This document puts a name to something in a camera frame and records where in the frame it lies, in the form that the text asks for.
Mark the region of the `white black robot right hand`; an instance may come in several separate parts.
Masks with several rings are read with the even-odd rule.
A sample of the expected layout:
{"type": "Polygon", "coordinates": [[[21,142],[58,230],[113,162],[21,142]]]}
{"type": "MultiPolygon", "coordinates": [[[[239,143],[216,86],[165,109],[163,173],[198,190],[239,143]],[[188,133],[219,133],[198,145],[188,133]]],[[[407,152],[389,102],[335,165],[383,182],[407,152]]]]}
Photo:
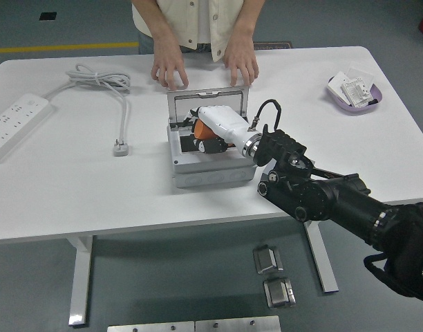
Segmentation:
{"type": "Polygon", "coordinates": [[[255,155],[262,134],[256,129],[251,129],[248,121],[231,107],[220,105],[191,109],[182,126],[185,127],[192,120],[196,120],[195,129],[200,120],[225,143],[234,145],[242,156],[249,158],[255,155]]]}

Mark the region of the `person's left hand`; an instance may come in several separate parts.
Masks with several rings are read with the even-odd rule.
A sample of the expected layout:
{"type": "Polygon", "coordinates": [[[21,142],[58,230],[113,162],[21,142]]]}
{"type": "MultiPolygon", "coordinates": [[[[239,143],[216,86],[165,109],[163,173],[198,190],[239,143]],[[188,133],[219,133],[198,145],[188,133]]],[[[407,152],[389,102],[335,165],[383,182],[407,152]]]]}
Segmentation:
{"type": "Polygon", "coordinates": [[[230,70],[230,86],[236,86],[238,75],[245,86],[251,85],[259,76],[252,36],[234,32],[227,44],[223,63],[230,70]]]}

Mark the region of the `person's right hand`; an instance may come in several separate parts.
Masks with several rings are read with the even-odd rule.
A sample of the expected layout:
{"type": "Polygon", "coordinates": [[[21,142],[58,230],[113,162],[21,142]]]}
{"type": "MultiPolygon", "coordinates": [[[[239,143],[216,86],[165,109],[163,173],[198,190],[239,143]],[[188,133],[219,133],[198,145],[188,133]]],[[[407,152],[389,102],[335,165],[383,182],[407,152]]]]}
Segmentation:
{"type": "Polygon", "coordinates": [[[162,87],[171,91],[178,89],[175,73],[178,73],[181,87],[187,87],[189,80],[178,42],[171,38],[154,39],[153,67],[151,77],[162,87]]]}

